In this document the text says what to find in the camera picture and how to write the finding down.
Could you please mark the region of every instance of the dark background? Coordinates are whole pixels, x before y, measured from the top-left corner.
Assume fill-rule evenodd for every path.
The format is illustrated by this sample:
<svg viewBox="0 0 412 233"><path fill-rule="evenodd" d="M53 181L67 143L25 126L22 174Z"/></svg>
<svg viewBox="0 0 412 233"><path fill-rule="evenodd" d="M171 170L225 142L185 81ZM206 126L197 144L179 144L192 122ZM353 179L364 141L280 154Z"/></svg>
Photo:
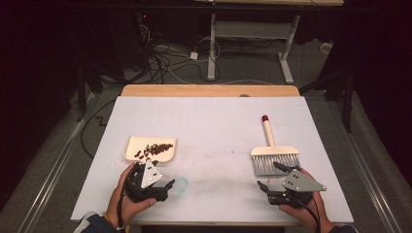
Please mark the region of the dark background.
<svg viewBox="0 0 412 233"><path fill-rule="evenodd" d="M382 11L373 17L302 17L296 42L305 43L314 38L329 42L338 35L320 79L342 66L356 71L355 90L365 112L401 173L411 183L408 172L411 154L408 146L412 145L412 111L409 110L412 106L409 26L412 23L408 17L411 3L395 0L346 1L345 4L378 6ZM195 45L199 36L209 31L208 15L167 13L161 17L151 13L149 16L159 33L188 45ZM182 20L189 17L193 20ZM70 110L69 97L77 86L79 65L94 63L114 76L122 75L125 58L118 57L113 50L116 35L111 29L114 25L116 29L116 24L109 23L110 20L119 18L94 13L85 21L83 16L48 1L0 3L1 208L50 131ZM127 24L127 27L133 33L133 25ZM107 57L102 57L99 51L102 48L96 47L96 38L105 45ZM136 44L128 42L127 46L138 50ZM86 69L87 83L96 83L97 75L95 70ZM332 82L323 88L339 93L343 85Z"/></svg>

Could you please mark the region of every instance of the white desk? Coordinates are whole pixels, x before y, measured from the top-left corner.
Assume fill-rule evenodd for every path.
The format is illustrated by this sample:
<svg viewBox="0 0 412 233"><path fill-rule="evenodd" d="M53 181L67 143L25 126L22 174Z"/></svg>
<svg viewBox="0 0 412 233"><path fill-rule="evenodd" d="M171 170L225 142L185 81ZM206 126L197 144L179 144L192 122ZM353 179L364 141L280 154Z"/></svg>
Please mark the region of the white desk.
<svg viewBox="0 0 412 233"><path fill-rule="evenodd" d="M342 6L343 0L214 0L212 4L220 3L243 3L243 4L271 4L317 7ZM245 21L219 21L216 14L212 14L210 32L210 51L207 79L215 79L216 63L216 37L241 37L261 39L286 39L283 52L278 53L279 63L284 74L286 83L293 84L291 69L288 65L288 55L291 50L294 33L296 32L300 16L294 16L291 23L269 23L269 22L245 22Z"/></svg>
<svg viewBox="0 0 412 233"><path fill-rule="evenodd" d="M128 136L177 138L176 154L157 165L163 186L176 179L169 198L137 215L135 224L295 225L270 206L257 184L284 190L283 179L258 179L251 149L266 146L261 116L271 120L279 146L291 145L300 164L327 187L332 222L353 222L303 97L119 97L71 219L102 213L128 162Z"/></svg>

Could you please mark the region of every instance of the wooden brush handle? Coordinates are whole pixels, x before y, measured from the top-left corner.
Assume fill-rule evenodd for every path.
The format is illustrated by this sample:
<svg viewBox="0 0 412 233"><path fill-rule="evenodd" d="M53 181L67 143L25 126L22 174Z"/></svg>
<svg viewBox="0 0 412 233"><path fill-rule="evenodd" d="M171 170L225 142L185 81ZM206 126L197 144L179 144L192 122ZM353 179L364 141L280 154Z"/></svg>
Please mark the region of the wooden brush handle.
<svg viewBox="0 0 412 233"><path fill-rule="evenodd" d="M266 135L266 141L269 147L275 147L275 141L273 140L272 127L270 127L270 121L267 116L262 116L264 134Z"/></svg>

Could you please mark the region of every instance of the hand brush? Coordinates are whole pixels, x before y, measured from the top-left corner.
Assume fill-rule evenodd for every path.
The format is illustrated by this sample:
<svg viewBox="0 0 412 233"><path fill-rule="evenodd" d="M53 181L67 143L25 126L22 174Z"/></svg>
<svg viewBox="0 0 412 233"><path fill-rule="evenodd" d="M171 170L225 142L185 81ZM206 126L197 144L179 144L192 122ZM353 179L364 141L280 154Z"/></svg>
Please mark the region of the hand brush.
<svg viewBox="0 0 412 233"><path fill-rule="evenodd" d="M273 162L279 162L289 167L299 166L298 151L294 147L276 147L269 118L263 116L261 119L269 147L259 147L252 150L251 156L255 165L255 173L258 177L287 176L288 173L277 169Z"/></svg>

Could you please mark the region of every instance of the blue stain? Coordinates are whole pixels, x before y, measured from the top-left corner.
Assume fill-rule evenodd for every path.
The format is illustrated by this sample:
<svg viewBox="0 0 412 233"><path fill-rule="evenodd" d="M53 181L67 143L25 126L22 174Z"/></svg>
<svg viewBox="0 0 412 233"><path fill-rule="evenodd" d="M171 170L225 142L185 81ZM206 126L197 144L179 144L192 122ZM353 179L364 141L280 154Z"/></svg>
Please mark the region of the blue stain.
<svg viewBox="0 0 412 233"><path fill-rule="evenodd" d="M178 178L173 184L173 189L175 189L177 193L183 194L184 192L186 192L188 184L189 182L185 178Z"/></svg>

